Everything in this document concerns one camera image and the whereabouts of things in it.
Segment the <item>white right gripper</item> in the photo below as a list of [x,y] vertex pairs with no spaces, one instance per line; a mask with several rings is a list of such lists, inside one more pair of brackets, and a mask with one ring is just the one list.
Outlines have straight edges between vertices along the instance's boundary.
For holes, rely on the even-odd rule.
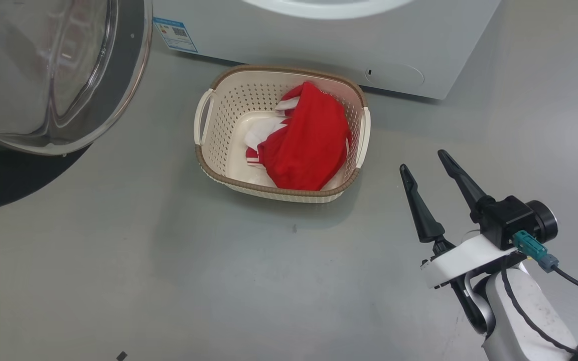
[[[479,210],[477,204],[488,195],[446,150],[438,150],[438,157],[448,176],[456,181],[470,211]],[[445,229],[435,220],[420,196],[413,174],[405,164],[399,167],[399,171],[419,241],[428,244],[443,240]],[[477,235],[427,261],[420,269],[427,288],[434,288],[514,251],[517,251],[516,247],[500,250],[485,236]]]

